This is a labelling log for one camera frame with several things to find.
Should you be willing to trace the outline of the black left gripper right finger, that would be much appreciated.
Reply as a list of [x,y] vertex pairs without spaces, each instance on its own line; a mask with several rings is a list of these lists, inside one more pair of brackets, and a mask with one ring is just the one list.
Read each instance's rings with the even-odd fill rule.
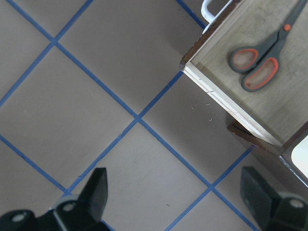
[[298,194],[276,191],[254,167],[242,167],[240,195],[263,231],[306,231],[308,203]]

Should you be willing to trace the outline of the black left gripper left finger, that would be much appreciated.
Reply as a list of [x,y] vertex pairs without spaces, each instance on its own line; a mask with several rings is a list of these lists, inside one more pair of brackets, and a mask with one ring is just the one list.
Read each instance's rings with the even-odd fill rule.
[[61,197],[51,209],[51,231],[106,231],[101,218],[107,203],[107,171],[94,169],[80,194]]

